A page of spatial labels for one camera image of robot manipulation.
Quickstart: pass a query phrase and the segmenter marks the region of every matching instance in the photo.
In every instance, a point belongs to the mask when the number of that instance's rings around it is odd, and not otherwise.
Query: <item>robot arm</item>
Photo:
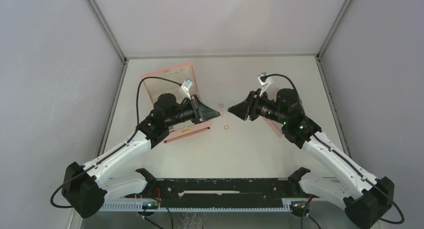
[[[272,81],[266,73],[260,74],[258,79],[262,88],[251,91],[244,101],[230,107],[228,112],[244,121],[254,121],[261,116],[283,124],[284,137],[321,162],[339,182],[321,178],[303,167],[289,180],[299,190],[344,209],[359,228],[369,229],[391,208],[393,182],[387,177],[378,179],[337,148],[322,129],[304,115],[296,89],[281,89],[276,99],[270,100],[265,89]]]
[[[160,95],[153,110],[123,142],[83,165],[73,162],[66,168],[63,197],[82,218],[88,218],[106,201],[141,193],[147,184],[141,172],[111,178],[113,172],[163,141],[170,133],[169,127],[188,120],[199,124],[219,116],[218,111],[204,105],[196,95],[187,94],[181,103],[173,94]]]

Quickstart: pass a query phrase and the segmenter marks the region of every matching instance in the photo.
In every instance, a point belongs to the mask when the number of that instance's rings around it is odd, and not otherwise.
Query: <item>open box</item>
[[[193,85],[190,88],[190,94],[196,94],[199,99],[198,82],[196,81],[195,68],[192,62],[175,65],[154,72],[141,75],[141,79],[146,77],[161,77],[175,82],[183,83],[186,79],[190,79]],[[180,87],[174,83],[165,80],[145,80],[144,86],[151,99],[152,104],[158,100],[158,97],[163,93],[171,93],[176,97],[177,103],[181,103],[184,97],[180,94]],[[191,121],[186,121],[169,128],[169,135],[163,140],[165,143],[170,143],[182,138],[193,136],[211,129],[209,121],[194,124]]]

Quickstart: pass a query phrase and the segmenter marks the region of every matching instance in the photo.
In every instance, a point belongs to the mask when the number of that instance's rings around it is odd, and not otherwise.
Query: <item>gray wall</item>
[[[355,159],[395,183],[406,223],[388,228],[422,227],[423,12],[424,0],[354,0],[323,58]]]
[[[0,0],[0,24],[0,228],[64,228],[50,195],[95,155],[121,62],[85,0]]]

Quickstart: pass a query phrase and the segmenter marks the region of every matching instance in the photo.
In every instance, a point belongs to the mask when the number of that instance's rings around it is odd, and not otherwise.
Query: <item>white table surface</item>
[[[284,137],[279,138],[262,118],[242,121],[227,108],[243,101],[260,87],[261,72],[289,76],[299,91],[306,114],[341,148],[321,76],[313,56],[200,57],[131,59],[113,116],[105,151],[122,142],[136,126],[135,100],[140,76],[166,67],[193,62],[202,101],[222,117],[211,130],[154,149],[133,158],[114,176],[146,168],[157,178],[286,178],[299,167],[333,177],[317,160]],[[290,87],[274,77],[279,88]],[[140,119],[152,109],[145,88],[139,98]]]

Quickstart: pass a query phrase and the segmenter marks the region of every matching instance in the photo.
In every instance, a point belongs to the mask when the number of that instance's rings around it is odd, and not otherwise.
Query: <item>white wall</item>
[[[121,62],[85,0],[0,0],[0,23],[0,228],[64,228],[50,195],[94,156]]]
[[[317,53],[344,0],[96,0],[127,57]]]
[[[423,2],[354,0],[323,58],[356,160],[395,183],[388,228],[422,228]]]

